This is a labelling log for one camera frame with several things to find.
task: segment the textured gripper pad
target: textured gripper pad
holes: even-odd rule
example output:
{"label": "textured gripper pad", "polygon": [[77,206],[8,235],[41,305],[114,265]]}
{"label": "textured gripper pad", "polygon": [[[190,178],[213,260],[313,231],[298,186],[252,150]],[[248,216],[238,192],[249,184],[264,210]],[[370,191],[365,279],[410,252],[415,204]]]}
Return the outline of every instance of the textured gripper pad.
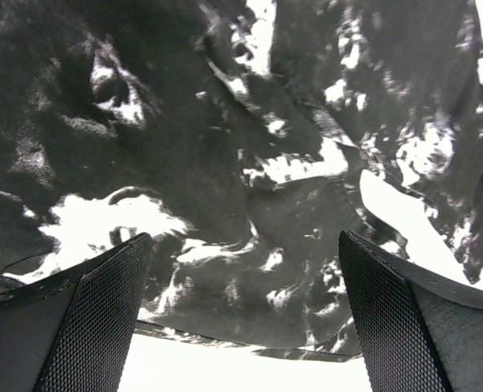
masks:
{"label": "textured gripper pad", "polygon": [[339,257],[373,390],[451,391],[406,279],[349,232]]}
{"label": "textured gripper pad", "polygon": [[140,236],[82,279],[36,391],[118,389],[151,257]]}

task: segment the white background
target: white background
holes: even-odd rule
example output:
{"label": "white background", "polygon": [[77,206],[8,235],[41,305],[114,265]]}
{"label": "white background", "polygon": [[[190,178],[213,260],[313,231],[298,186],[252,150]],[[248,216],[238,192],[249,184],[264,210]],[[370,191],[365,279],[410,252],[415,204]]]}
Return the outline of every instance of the white background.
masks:
{"label": "white background", "polygon": [[[476,3],[483,33],[483,0]],[[483,61],[480,72],[483,79]],[[370,211],[409,240],[408,252],[414,262],[465,282],[459,264],[428,223],[420,202],[398,194],[371,175],[363,176],[362,190]],[[483,272],[478,287],[483,289]],[[242,350],[210,349],[135,335],[119,391],[160,390],[296,392],[367,391],[370,388],[362,360],[331,364],[266,359]]]}

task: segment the white surface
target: white surface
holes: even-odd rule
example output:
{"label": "white surface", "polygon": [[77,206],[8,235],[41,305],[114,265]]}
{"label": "white surface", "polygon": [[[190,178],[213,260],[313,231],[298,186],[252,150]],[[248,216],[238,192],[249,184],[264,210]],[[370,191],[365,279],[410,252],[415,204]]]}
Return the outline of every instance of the white surface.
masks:
{"label": "white surface", "polygon": [[[483,31],[483,0],[477,0],[477,5]],[[366,206],[398,228],[409,240],[408,252],[412,261],[465,282],[459,264],[428,223],[420,202],[399,194],[369,173],[363,175],[362,185]],[[381,192],[378,192],[379,186],[383,188]],[[381,199],[375,198],[374,194],[381,194]],[[426,257],[429,252],[432,258]],[[425,262],[430,260],[438,260],[439,263]],[[483,272],[478,287],[483,289]],[[362,360],[331,364],[265,359],[243,350],[209,349],[135,335],[120,392],[165,389],[207,392],[362,391],[362,385],[366,385],[367,380]]]}

